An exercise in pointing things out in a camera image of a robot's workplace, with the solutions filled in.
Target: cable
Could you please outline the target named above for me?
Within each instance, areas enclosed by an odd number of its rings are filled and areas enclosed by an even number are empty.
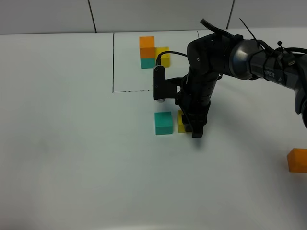
[[[256,40],[256,42],[258,43],[256,37],[254,36],[254,34],[250,31],[250,29],[248,28],[248,26],[244,23],[244,21],[242,19],[240,19],[241,22],[243,23],[243,25],[245,26],[245,28],[249,31],[249,33],[252,35],[252,37]]]
[[[291,47],[291,48],[286,48],[285,50],[288,51],[288,52],[296,52],[296,53],[307,54],[307,49],[303,49],[303,48]]]
[[[297,70],[298,70],[298,77],[301,80],[302,87],[303,87],[303,90],[305,92],[305,96],[307,97],[307,81],[304,78],[304,70],[301,67],[300,63],[296,62],[296,66],[297,66]]]
[[[264,41],[262,40],[257,40],[258,43],[260,45],[262,45],[264,47],[264,51],[266,52],[266,54],[273,54],[275,52],[275,49],[271,48],[268,44],[266,44]]]
[[[211,25],[209,22],[206,20],[202,19],[201,24],[206,27],[208,30],[211,30],[212,32],[215,32],[218,35],[222,35],[224,37],[232,38],[233,35],[225,30],[221,30],[219,28],[216,28],[214,25]]]
[[[181,56],[185,56],[185,57],[188,57],[186,54],[183,54],[183,53],[179,53],[179,52],[176,52],[176,51],[164,51],[162,53],[160,53],[157,57],[157,60],[155,62],[156,66],[157,65],[161,65],[161,56],[163,54],[178,54],[178,55],[181,55]]]

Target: teal cube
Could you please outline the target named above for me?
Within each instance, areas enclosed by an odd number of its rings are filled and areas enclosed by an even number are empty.
[[[154,58],[141,58],[141,69],[152,69],[155,67]]]
[[[156,135],[173,133],[173,119],[171,112],[154,113],[154,122]]]

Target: stacked cubes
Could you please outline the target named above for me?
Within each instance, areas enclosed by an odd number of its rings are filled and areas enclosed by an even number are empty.
[[[140,56],[142,69],[155,66],[154,37],[140,37]]]
[[[154,37],[140,37],[141,68],[151,69],[155,67],[155,61],[161,52],[169,51],[168,47],[154,47]],[[170,55],[164,54],[161,58],[161,65],[170,66]]]

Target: white wall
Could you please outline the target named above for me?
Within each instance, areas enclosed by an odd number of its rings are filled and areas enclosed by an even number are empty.
[[[98,32],[226,28],[233,0],[90,0]]]
[[[0,0],[0,34],[95,32],[87,0]]]
[[[236,0],[229,29],[307,27],[307,0]]]

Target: cube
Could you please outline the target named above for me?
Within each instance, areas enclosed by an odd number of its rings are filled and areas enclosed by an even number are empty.
[[[182,115],[183,112],[181,110],[178,111],[178,133],[185,133],[184,124],[182,123]]]
[[[307,173],[307,149],[292,149],[287,159],[290,172]]]
[[[141,58],[141,69],[151,69],[155,67],[154,58]]]
[[[157,60],[157,57],[160,53],[164,51],[169,51],[168,47],[156,47],[155,48],[155,59]],[[170,54],[163,54],[161,56],[161,65],[165,68],[170,67]]]
[[[140,57],[155,58],[154,37],[140,37]]]
[[[154,122],[156,135],[173,133],[173,119],[171,112],[154,113]]]

